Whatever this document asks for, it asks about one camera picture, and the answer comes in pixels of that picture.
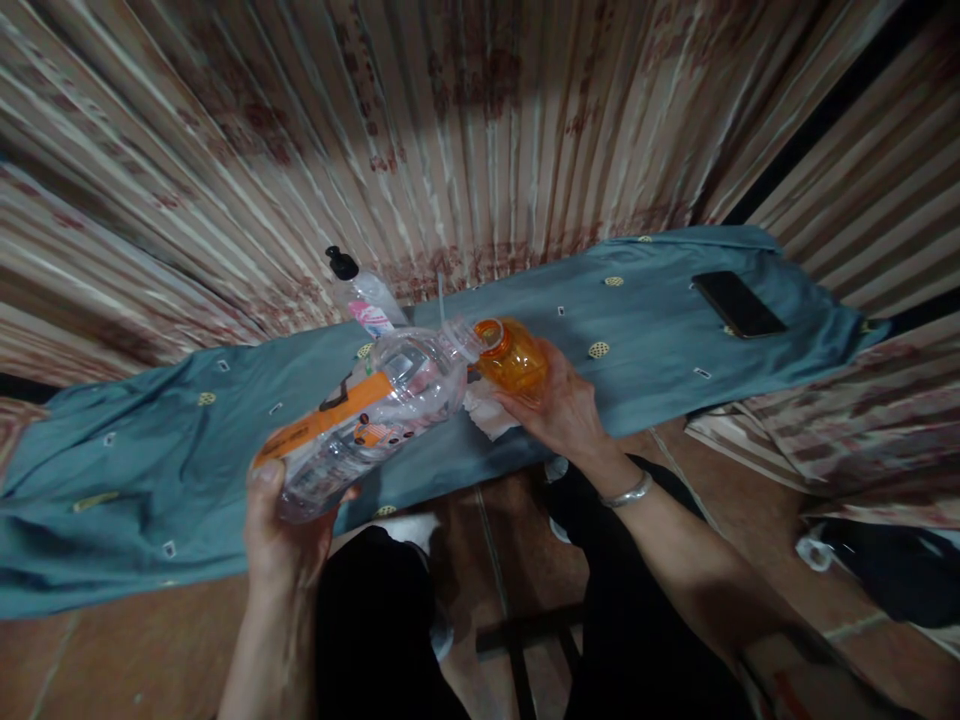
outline white tissue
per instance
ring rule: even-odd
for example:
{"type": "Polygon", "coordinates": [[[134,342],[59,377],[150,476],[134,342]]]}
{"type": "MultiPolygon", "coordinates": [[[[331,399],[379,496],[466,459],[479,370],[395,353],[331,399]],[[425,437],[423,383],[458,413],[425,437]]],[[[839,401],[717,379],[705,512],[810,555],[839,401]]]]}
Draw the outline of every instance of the white tissue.
{"type": "Polygon", "coordinates": [[[491,440],[496,440],[507,430],[520,424],[494,399],[493,393],[496,389],[492,382],[480,378],[467,385],[467,394],[463,398],[463,406],[470,413],[470,419],[491,440]]]}

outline black pants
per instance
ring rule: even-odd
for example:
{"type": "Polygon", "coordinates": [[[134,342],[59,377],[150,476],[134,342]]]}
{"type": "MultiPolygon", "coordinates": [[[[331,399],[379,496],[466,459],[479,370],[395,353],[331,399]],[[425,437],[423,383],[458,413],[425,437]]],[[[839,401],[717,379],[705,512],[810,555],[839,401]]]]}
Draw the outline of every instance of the black pants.
{"type": "MultiPolygon", "coordinates": [[[[676,475],[633,461],[703,519],[676,475]]],[[[739,683],[673,609],[583,474],[571,466],[545,492],[550,515],[590,566],[568,720],[751,717],[739,683]]],[[[330,559],[318,608],[321,717],[468,717],[433,655],[433,585],[411,547],[382,528],[364,530],[330,559]]]]}

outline smartphone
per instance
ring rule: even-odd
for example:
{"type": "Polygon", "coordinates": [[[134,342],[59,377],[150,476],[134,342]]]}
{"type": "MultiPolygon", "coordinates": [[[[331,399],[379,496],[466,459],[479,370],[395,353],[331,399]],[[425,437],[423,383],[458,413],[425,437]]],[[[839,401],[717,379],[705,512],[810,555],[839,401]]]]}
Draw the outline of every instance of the smartphone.
{"type": "Polygon", "coordinates": [[[694,275],[693,284],[737,337],[759,338],[787,331],[780,318],[760,302],[736,273],[724,270],[694,275]]]}

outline hand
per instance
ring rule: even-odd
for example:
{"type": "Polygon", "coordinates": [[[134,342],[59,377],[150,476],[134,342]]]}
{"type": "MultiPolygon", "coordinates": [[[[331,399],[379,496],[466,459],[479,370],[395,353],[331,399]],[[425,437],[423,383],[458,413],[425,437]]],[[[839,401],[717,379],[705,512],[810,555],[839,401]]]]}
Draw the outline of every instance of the hand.
{"type": "MultiPolygon", "coordinates": [[[[330,553],[339,507],[302,525],[284,522],[277,516],[284,475],[280,460],[268,460],[247,475],[243,541],[247,546],[251,595],[276,596],[314,588],[330,553]]],[[[341,503],[359,494],[355,485],[341,503]]]]}
{"type": "Polygon", "coordinates": [[[608,450],[613,439],[597,414],[593,385],[577,374],[553,343],[543,338],[536,341],[550,366],[540,406],[527,407],[503,392],[494,397],[537,440],[582,466],[596,453],[608,450]]]}

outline orange plastic bottle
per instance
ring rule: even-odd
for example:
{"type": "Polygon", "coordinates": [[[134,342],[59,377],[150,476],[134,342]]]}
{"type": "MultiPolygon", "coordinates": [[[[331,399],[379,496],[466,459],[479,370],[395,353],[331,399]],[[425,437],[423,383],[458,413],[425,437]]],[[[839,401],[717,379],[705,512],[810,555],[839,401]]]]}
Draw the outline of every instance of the orange plastic bottle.
{"type": "Polygon", "coordinates": [[[540,404],[547,380],[547,359],[522,323],[513,318],[481,320],[474,328],[487,348],[474,367],[531,407],[540,404]]]}

